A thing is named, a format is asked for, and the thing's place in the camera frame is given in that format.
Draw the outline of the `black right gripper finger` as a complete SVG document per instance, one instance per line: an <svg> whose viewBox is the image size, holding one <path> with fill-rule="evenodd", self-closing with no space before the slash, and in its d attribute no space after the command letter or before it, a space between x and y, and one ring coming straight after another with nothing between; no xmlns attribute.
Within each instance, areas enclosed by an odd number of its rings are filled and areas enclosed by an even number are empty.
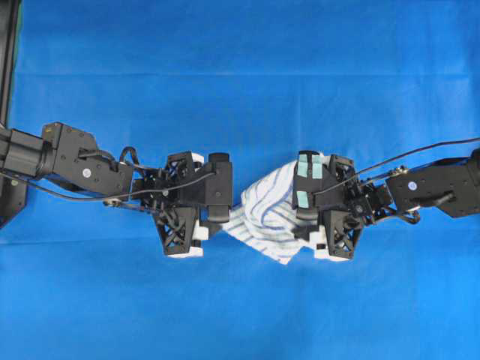
<svg viewBox="0 0 480 360"><path fill-rule="evenodd" d="M293 191L313 193L323 188L323 175L330 156L322 152L303 150L298 153L293 174Z"/></svg>
<svg viewBox="0 0 480 360"><path fill-rule="evenodd" d="M296 190L294 195L296 201L295 217L309 224L317 224L319 212L314 205L312 194L307 191Z"/></svg>

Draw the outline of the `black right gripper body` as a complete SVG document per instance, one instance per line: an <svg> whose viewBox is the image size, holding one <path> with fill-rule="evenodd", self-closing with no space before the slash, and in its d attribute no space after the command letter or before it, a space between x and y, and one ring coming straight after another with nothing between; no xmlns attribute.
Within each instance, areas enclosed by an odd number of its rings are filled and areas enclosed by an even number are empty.
<svg viewBox="0 0 480 360"><path fill-rule="evenodd" d="M319 230L310 234L317 259L347 261L353 258L368 213L353 160L330 155L322 189L313 193Z"/></svg>

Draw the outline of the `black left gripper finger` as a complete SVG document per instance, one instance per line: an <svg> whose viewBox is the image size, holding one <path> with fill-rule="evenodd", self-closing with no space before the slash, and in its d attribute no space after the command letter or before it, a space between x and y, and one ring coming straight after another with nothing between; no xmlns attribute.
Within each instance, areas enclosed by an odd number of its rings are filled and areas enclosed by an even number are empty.
<svg viewBox="0 0 480 360"><path fill-rule="evenodd" d="M233 204L233 165L227 153L208 155L208 163L214 175L205 180L205 203L207 205Z"/></svg>
<svg viewBox="0 0 480 360"><path fill-rule="evenodd" d="M207 220L216 224L225 224L230 221L230 205L208 205Z"/></svg>

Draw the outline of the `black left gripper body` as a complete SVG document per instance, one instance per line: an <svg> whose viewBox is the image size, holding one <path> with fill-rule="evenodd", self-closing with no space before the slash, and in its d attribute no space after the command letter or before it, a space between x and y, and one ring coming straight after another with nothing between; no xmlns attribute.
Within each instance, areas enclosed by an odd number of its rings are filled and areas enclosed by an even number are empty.
<svg viewBox="0 0 480 360"><path fill-rule="evenodd" d="M209 229L200 225L200 207L183 203L182 190L174 188L189 182L203 164L202 155L186 151L170 155L163 169L144 169L142 177L133 181L132 191L159 190L132 198L151 213L163 254L168 257L203 256L202 241L209 238Z"/></svg>

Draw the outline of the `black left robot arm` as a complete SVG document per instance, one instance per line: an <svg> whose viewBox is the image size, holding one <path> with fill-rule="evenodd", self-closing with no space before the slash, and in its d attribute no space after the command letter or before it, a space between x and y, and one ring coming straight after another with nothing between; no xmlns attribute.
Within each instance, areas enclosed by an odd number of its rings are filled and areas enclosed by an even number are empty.
<svg viewBox="0 0 480 360"><path fill-rule="evenodd" d="M46 179L70 201L150 214L168 257L201 257L202 243L229 222L233 165L227 153L171 154L162 168L140 164L131 146L119 158L85 131L53 122L41 136L1 129L1 225L26 206L26 193Z"/></svg>

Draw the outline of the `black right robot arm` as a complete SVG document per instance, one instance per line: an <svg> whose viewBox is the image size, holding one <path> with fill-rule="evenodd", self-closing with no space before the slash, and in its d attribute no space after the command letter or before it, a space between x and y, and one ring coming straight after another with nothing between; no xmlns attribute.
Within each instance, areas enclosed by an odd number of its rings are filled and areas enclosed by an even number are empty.
<svg viewBox="0 0 480 360"><path fill-rule="evenodd" d="M392 218L420 221L419 209L438 208L451 218L479 213L479 150L413 169L399 166L360 180L353 160L300 151L294 166L292 209L303 226L293 234L317 257L351 260L362 230Z"/></svg>

